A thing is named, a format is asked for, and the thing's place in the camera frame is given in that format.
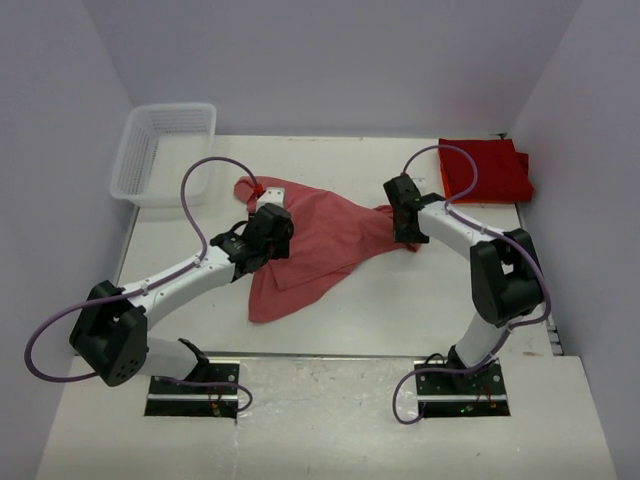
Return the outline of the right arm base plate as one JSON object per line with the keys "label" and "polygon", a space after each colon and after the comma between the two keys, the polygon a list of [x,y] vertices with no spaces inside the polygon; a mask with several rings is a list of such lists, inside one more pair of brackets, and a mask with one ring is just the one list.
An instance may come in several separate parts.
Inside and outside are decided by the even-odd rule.
{"label": "right arm base plate", "polygon": [[507,417],[510,407],[498,361],[471,376],[420,373],[415,379],[422,418]]}

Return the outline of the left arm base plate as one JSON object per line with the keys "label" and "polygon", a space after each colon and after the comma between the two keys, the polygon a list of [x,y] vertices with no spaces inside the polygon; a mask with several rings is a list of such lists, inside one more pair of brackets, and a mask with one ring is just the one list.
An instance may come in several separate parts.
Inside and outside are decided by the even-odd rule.
{"label": "left arm base plate", "polygon": [[[240,362],[215,360],[195,382],[228,382],[239,380]],[[237,419],[238,390],[234,386],[192,387],[176,385],[152,378],[144,416]]]}

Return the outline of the pink t shirt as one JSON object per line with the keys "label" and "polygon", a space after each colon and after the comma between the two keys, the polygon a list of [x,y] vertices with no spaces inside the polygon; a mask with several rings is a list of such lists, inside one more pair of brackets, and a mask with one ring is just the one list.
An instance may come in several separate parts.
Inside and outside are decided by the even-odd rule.
{"label": "pink t shirt", "polygon": [[389,205],[368,208],[334,192],[268,176],[265,189],[285,190],[284,208],[294,234],[287,259],[271,260],[253,275],[248,319],[264,324],[291,315],[320,300],[362,262],[419,243],[396,243]]}

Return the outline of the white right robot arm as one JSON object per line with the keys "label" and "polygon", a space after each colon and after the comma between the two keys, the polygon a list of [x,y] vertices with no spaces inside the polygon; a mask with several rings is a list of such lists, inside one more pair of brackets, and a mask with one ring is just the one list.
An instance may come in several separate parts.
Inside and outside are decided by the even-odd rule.
{"label": "white right robot arm", "polygon": [[436,239],[469,262],[475,314],[446,362],[448,385],[467,393],[481,382],[480,368],[501,349],[515,322],[544,302],[531,236],[523,229],[499,231],[482,225],[441,195],[423,195],[405,174],[385,182],[383,189],[393,212],[396,243]]}

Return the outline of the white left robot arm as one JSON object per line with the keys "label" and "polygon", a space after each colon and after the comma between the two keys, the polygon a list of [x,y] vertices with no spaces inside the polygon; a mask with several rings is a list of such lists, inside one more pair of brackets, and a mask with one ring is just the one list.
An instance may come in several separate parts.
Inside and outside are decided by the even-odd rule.
{"label": "white left robot arm", "polygon": [[110,387],[136,375],[174,383],[187,393],[208,387],[209,360],[191,341],[150,336],[163,319],[197,297],[286,259],[292,217],[267,203],[228,230],[204,240],[199,253],[163,272],[116,287],[104,281],[90,291],[69,343]]}

